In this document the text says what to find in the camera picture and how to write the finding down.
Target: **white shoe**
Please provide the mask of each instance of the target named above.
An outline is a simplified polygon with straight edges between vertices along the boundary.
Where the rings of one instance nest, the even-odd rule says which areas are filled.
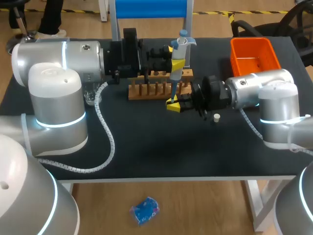
[[[67,32],[64,29],[59,29],[57,34],[44,34],[44,33],[36,33],[36,39],[47,39],[47,38],[65,38],[67,36]]]

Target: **blue plastic bag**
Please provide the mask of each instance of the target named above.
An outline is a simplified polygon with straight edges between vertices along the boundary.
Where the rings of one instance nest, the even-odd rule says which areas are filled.
[[[147,197],[142,203],[130,209],[130,213],[134,216],[139,225],[148,222],[159,213],[159,211],[160,208],[158,207],[157,201],[151,197]]]

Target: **cable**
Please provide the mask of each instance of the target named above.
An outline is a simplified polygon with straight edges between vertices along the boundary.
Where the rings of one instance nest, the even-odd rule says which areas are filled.
[[[261,135],[261,133],[253,126],[253,124],[251,123],[251,121],[249,120],[248,116],[246,115],[246,113],[243,111],[243,109],[240,110],[241,115],[244,117],[244,119],[246,120],[247,124],[249,125],[249,127],[253,130],[253,132],[260,138],[263,140],[263,137]],[[311,156],[313,156],[313,151],[310,151],[308,149],[305,148],[300,148],[298,149],[299,152],[303,152],[306,154],[309,154]]]
[[[107,126],[106,122],[104,121],[104,118],[103,118],[103,116],[101,114],[101,111],[100,111],[100,108],[99,108],[99,98],[100,98],[100,95],[101,95],[102,91],[107,86],[108,86],[107,82],[103,83],[99,87],[99,89],[97,90],[96,95],[95,95],[95,99],[94,99],[94,107],[96,109],[96,113],[98,115],[98,118],[99,118],[99,120],[100,120],[100,122],[101,122],[101,124],[102,124],[102,126],[104,128],[104,130],[106,131],[106,133],[108,135],[108,138],[109,138],[109,141],[110,141],[110,145],[111,145],[111,151],[110,151],[109,157],[106,159],[106,161],[104,163],[102,163],[101,165],[99,165],[97,167],[94,167],[94,168],[90,168],[90,169],[76,168],[76,167],[73,167],[73,166],[65,165],[65,164],[58,163],[58,162],[55,162],[55,161],[51,161],[51,160],[48,160],[48,159],[38,159],[38,161],[40,163],[47,164],[47,165],[52,165],[52,166],[55,166],[55,167],[58,167],[58,168],[62,168],[64,170],[68,170],[68,171],[71,171],[71,172],[87,174],[87,173],[94,173],[94,172],[102,170],[103,168],[105,168],[112,161],[114,153],[115,153],[115,143],[114,143],[113,135],[112,135],[109,127]]]

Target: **orange plastic bin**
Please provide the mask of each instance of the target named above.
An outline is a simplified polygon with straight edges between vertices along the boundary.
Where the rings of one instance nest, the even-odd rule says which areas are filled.
[[[230,61],[234,76],[281,69],[267,38],[233,38]]]

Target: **blue roller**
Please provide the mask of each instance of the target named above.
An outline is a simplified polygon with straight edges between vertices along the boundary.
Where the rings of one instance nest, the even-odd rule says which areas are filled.
[[[187,0],[115,0],[118,19],[185,18]]]

